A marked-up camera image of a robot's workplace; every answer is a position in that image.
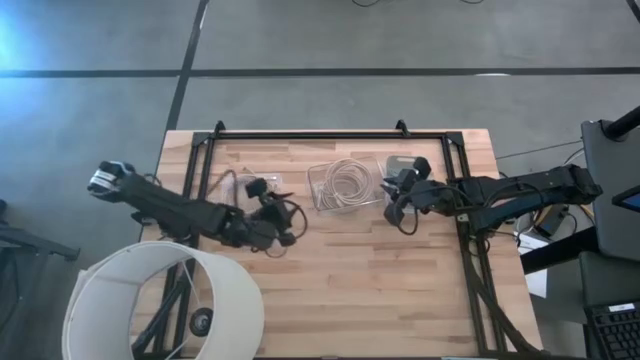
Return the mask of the clear plastic bin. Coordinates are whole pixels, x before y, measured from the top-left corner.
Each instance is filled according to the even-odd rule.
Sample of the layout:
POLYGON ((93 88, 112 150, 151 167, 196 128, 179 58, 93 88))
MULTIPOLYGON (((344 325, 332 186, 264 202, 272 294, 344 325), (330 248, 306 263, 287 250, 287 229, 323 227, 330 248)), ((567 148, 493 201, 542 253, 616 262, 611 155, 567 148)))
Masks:
POLYGON ((348 213, 383 202, 382 177, 381 166, 371 156, 314 165, 306 172, 312 204, 324 215, 348 213))
POLYGON ((207 199, 214 203, 224 203, 241 208, 245 212, 252 212, 260 207, 257 198, 248 198, 245 185, 256 177, 264 178, 269 191, 277 192, 282 185, 281 175, 278 173, 254 173, 244 169, 239 175, 226 176, 217 186, 208 191, 207 199))

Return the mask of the grey flat panel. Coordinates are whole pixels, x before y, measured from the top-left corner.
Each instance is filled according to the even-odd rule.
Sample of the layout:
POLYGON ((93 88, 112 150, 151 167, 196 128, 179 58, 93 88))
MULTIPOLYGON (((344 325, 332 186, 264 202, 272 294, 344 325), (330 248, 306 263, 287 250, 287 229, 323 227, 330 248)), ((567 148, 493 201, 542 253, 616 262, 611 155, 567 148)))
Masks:
POLYGON ((601 253, 640 262, 640 212, 613 204, 613 198, 640 186, 640 127, 623 141, 604 135, 600 122, 581 124, 588 171, 603 193, 593 202, 601 253))

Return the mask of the tablet with blue screen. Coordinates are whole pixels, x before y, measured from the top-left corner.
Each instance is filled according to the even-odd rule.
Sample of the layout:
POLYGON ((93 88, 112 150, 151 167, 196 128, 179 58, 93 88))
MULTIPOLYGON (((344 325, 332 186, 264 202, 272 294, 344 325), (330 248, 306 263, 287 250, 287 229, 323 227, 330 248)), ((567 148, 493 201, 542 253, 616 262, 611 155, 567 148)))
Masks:
POLYGON ((627 189, 612 198, 612 204, 640 213, 640 185, 627 189))

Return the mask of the black pole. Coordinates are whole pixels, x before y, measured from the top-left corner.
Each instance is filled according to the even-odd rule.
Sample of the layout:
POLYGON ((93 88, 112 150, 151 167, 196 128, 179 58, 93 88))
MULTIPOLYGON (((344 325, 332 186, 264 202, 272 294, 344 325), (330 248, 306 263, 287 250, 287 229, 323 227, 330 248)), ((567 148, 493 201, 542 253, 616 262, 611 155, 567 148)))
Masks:
POLYGON ((600 126, 609 140, 624 141, 632 130, 640 126, 640 105, 615 121, 601 120, 600 126))

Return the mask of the black power adapter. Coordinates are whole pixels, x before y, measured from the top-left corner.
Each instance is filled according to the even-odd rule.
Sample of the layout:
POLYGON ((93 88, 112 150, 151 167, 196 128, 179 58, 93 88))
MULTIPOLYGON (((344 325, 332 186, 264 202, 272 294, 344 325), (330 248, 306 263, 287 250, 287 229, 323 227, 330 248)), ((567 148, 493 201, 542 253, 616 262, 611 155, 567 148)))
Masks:
POLYGON ((567 205, 552 205, 545 208, 535 220, 534 230, 545 237, 551 237, 559 229, 568 213, 567 205))

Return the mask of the white paper sheet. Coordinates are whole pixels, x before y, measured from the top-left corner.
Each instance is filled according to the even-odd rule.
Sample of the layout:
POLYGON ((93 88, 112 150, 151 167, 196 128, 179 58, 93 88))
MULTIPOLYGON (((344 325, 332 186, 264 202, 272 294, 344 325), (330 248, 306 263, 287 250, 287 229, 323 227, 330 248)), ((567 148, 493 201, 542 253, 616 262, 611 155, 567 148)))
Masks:
MULTIPOLYGON (((527 254, 530 251, 546 246, 547 243, 537 237, 529 234, 520 235, 520 245, 518 252, 520 255, 527 254)), ((539 270, 525 276, 527 287, 531 295, 546 298, 547 297, 547 270, 539 270)))

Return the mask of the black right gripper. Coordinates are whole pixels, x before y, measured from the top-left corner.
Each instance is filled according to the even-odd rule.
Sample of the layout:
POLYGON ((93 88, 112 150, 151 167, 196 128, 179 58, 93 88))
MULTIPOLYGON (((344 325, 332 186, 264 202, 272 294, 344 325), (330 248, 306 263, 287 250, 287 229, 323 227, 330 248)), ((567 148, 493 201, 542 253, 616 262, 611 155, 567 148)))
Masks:
MULTIPOLYGON (((429 161, 424 157, 416 157, 412 164, 420 179, 427 179, 431 174, 429 161)), ((421 180, 398 198, 389 203, 384 210, 384 218, 391 225, 400 225, 404 218, 404 208, 411 206, 422 213, 430 211, 447 211, 453 204, 453 193, 444 183, 434 180, 421 180)))

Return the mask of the black round disc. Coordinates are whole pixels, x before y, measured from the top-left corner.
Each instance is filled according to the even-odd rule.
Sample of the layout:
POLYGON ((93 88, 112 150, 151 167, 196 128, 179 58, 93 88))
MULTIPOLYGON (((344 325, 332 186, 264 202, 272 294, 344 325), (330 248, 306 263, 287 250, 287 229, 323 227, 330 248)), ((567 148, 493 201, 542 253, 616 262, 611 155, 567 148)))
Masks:
POLYGON ((196 337, 206 337, 211 329, 213 310, 201 307, 194 311, 189 321, 189 330, 196 337))

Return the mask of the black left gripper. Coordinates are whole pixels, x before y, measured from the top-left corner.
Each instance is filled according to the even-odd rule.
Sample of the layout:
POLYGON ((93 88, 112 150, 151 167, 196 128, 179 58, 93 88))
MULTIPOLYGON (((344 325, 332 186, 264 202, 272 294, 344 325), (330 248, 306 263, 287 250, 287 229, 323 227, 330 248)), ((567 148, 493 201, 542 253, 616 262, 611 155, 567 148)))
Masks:
MULTIPOLYGON (((269 186, 264 178, 256 177, 245 185, 248 198, 260 198, 269 186)), ((281 247, 290 247, 297 241, 291 231, 294 209, 287 208, 288 200, 267 202, 251 214, 236 218, 232 223, 232 241, 242 247, 270 249, 277 241, 281 247)))

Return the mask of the black metal rig frame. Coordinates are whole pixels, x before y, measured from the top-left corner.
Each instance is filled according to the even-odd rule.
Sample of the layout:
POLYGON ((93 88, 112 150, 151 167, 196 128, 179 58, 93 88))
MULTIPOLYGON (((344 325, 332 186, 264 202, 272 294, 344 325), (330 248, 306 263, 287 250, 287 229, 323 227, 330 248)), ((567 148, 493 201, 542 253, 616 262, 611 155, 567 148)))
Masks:
POLYGON ((227 170, 278 173, 303 208, 298 242, 281 258, 203 239, 201 250, 235 259, 259 285, 265 328, 256 360, 416 360, 475 356, 493 348, 490 320, 477 332, 455 222, 424 216, 399 231, 384 206, 324 215, 307 188, 314 165, 343 158, 422 156, 435 179, 498 173, 489 134, 469 130, 170 131, 157 176, 171 191, 208 195, 227 170))

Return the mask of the grey desk pad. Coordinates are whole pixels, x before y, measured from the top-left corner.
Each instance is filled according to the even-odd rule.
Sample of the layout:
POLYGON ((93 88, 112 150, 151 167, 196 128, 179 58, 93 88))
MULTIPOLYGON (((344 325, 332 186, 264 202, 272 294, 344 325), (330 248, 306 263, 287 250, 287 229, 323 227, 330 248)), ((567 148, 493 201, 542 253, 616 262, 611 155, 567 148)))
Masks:
POLYGON ((640 262, 582 252, 579 257, 583 309, 640 301, 640 262))

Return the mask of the black support bar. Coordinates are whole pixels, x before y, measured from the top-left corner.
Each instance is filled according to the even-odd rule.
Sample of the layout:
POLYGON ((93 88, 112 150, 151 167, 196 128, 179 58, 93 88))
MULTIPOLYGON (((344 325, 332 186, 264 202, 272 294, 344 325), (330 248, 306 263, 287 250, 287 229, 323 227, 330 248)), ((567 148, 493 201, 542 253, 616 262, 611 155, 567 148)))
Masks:
POLYGON ((521 255, 520 260, 524 273, 528 275, 575 260, 582 252, 599 252, 597 231, 594 226, 531 250, 521 255))

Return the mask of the black floor stand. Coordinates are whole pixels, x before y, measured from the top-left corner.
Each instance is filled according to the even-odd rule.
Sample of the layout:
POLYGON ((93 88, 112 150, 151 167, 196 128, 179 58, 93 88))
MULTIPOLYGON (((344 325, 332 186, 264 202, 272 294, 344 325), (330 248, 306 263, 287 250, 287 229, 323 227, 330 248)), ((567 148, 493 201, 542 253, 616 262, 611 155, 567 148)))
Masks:
POLYGON ((0 199, 0 241, 21 247, 31 247, 51 254, 62 256, 67 261, 75 261, 79 248, 72 248, 58 242, 37 236, 27 230, 16 228, 5 220, 7 203, 0 199))

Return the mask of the white cylindrical lampshade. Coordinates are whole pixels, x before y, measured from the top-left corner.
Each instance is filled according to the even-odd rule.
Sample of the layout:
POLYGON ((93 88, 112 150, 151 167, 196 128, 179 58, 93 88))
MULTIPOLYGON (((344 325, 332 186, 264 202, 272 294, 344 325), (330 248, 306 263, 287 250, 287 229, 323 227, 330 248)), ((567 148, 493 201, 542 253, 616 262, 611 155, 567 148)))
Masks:
POLYGON ((253 360, 265 314, 251 275, 230 258, 166 241, 125 247, 78 274, 63 322, 63 360, 134 360, 129 334, 140 288, 188 260, 204 269, 214 295, 211 328, 193 360, 253 360))

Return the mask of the black keyboard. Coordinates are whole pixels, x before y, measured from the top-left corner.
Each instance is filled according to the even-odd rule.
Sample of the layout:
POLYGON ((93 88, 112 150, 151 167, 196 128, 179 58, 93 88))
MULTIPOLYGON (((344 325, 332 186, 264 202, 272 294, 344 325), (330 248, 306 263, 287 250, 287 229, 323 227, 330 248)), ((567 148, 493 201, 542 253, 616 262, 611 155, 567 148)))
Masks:
POLYGON ((640 301, 585 308, 589 329, 605 360, 640 360, 640 301))

